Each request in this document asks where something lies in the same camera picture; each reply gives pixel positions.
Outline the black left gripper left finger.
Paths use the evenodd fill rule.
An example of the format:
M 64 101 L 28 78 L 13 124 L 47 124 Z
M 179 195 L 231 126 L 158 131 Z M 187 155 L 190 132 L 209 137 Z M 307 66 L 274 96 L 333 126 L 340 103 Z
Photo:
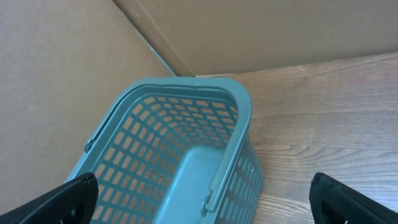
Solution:
M 86 172 L 1 215 L 1 223 L 89 223 L 98 200 L 98 182 Z

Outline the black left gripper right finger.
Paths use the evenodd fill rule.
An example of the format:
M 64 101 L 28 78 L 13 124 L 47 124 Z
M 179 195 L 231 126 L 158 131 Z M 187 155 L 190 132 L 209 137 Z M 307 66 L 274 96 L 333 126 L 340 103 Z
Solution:
M 322 172 L 309 193 L 315 224 L 397 224 L 397 213 Z

